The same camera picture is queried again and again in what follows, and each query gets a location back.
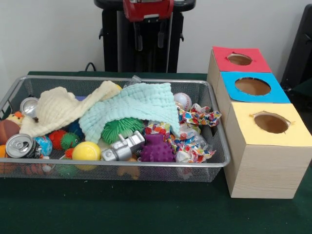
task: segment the light blue cloth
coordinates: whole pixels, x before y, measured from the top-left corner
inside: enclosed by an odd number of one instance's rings
[[[170,83],[134,84],[118,95],[97,102],[79,120],[86,141],[97,143],[106,123],[133,117],[142,120],[165,122],[179,135],[179,121]]]

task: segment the soda can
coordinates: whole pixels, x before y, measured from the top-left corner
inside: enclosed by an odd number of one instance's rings
[[[36,118],[36,108],[38,105],[38,98],[28,97],[25,98],[20,104],[20,111],[23,115],[31,118]]]
[[[12,158],[40,158],[41,147],[27,134],[12,136],[5,145],[6,154]]]

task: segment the metal basket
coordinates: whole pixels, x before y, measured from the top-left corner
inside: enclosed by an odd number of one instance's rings
[[[29,96],[39,98],[43,91],[62,86],[76,96],[87,96],[104,80],[111,80],[121,87],[129,81],[128,78],[22,77],[15,81],[1,101],[2,114],[0,117],[4,118],[11,112],[18,111],[23,99]],[[186,93],[191,97],[193,103],[217,110],[212,87],[205,81],[143,79],[142,82],[169,82],[173,93]],[[216,150],[215,155],[206,163],[59,160],[64,155],[64,151],[54,150],[50,159],[0,158],[0,177],[212,182],[220,169],[229,163],[230,151],[221,122],[214,128],[204,126],[202,135]],[[94,169],[80,170],[78,168],[81,168],[81,165],[82,168],[94,165]],[[49,172],[42,170],[47,166],[52,168]]]

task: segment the cream washcloth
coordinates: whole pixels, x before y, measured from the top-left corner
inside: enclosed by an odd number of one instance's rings
[[[179,120],[170,83],[134,84],[115,97],[97,102],[79,120],[87,141],[97,143],[106,123],[122,118],[138,118],[169,123],[179,136]]]
[[[73,93],[63,87],[45,91],[41,93],[36,108],[38,123],[26,116],[19,133],[39,137],[65,127],[83,116],[96,102],[109,99],[119,92],[117,85],[111,81],[104,81],[83,101],[78,101]]]

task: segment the yellow ball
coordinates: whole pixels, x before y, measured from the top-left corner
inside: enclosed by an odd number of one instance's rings
[[[117,85],[117,84],[115,84],[115,85]],[[117,85],[117,88],[118,88],[119,90],[122,90],[122,88],[121,88],[119,85]]]
[[[73,160],[99,161],[101,159],[101,149],[93,142],[85,141],[74,148]],[[96,165],[76,165],[77,168],[90,171],[96,168]]]

